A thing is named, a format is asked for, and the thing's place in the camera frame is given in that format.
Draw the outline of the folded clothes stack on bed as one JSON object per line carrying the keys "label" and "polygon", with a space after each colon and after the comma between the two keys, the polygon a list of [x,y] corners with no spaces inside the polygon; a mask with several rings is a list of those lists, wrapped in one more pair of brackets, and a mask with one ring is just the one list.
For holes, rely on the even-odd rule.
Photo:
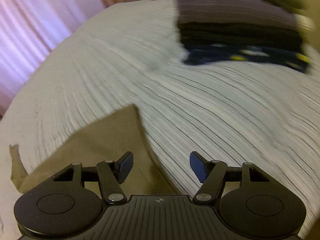
{"label": "folded clothes stack on bed", "polygon": [[176,0],[184,62],[219,61],[279,64],[305,72],[303,51],[313,21],[303,0]]}

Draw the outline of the olive brown pants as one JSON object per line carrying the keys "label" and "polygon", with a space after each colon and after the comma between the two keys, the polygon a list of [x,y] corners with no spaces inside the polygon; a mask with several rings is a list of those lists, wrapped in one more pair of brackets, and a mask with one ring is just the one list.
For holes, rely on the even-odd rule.
{"label": "olive brown pants", "polygon": [[133,153],[134,165],[121,185],[127,196],[179,194],[146,138],[135,105],[79,129],[31,174],[20,160],[18,145],[11,146],[11,181],[18,192],[26,193],[71,163],[95,166],[101,161],[118,160],[128,151]]}

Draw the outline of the striped grey bed cover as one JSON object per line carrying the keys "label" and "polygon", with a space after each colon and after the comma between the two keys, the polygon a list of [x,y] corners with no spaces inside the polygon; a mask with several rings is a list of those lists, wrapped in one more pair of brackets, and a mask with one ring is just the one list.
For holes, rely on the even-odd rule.
{"label": "striped grey bed cover", "polygon": [[306,74],[252,62],[188,66],[173,0],[113,5],[59,44],[1,120],[1,239],[17,239],[19,193],[9,147],[28,172],[77,129],[135,104],[154,153],[175,186],[196,192],[189,154],[231,166],[250,161],[319,217],[319,53],[306,46]]}

